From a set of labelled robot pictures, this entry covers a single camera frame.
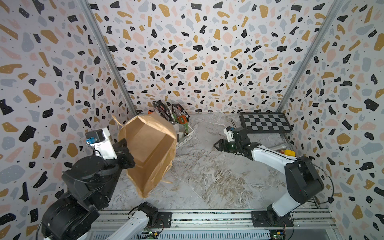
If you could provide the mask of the brown paper bag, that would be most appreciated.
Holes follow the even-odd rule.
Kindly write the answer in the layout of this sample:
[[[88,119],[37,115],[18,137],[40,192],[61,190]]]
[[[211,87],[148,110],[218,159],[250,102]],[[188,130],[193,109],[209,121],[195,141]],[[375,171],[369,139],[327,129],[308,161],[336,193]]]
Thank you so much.
[[[136,116],[121,124],[118,140],[125,139],[134,157],[135,167],[127,175],[135,185],[140,198],[147,198],[172,167],[176,157],[177,133],[166,119],[152,113]]]

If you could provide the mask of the white plastic basket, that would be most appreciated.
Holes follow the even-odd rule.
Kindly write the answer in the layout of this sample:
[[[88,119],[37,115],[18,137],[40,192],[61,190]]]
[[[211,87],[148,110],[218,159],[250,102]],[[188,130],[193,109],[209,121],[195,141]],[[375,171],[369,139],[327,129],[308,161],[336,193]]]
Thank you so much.
[[[179,126],[179,131],[177,132],[177,144],[176,144],[176,150],[180,149],[184,145],[186,145],[194,135],[194,129],[189,126],[188,130],[186,128]]]

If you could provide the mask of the black condiment packet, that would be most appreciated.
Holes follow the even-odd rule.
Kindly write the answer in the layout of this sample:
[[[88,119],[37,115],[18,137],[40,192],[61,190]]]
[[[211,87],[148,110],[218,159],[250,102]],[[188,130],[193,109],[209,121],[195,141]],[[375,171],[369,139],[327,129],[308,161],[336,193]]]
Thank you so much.
[[[174,122],[174,116],[170,110],[170,108],[164,104],[161,100],[159,101],[153,101],[152,103],[154,111],[159,114],[161,117],[166,119],[169,122]]]

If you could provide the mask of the green orange condiment packet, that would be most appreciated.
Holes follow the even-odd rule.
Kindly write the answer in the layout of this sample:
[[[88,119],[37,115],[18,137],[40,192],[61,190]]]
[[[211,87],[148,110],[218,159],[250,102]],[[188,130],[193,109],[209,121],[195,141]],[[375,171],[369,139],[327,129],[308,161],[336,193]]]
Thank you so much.
[[[189,121],[187,116],[181,115],[177,117],[178,123],[183,125],[184,128],[186,129],[186,132],[189,130]]]

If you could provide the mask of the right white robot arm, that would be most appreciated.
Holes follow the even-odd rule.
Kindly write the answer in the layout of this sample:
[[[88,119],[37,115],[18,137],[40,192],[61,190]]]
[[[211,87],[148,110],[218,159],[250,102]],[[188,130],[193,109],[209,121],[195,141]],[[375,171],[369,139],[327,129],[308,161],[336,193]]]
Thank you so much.
[[[252,143],[247,131],[242,128],[227,127],[224,133],[226,138],[218,140],[214,144],[215,149],[263,163],[286,177],[285,194],[267,207],[266,221],[269,224],[280,224],[291,211],[324,190],[322,178],[311,159],[304,156],[290,157],[260,143]]]

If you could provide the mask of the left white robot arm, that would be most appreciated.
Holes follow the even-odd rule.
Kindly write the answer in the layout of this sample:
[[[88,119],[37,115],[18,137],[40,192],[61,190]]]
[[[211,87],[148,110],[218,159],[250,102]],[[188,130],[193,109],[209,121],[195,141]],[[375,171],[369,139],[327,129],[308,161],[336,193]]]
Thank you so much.
[[[68,190],[44,213],[41,233],[46,240],[83,240],[100,211],[108,207],[122,170],[135,166],[126,139],[112,145],[116,159],[100,150],[77,161],[62,179]]]

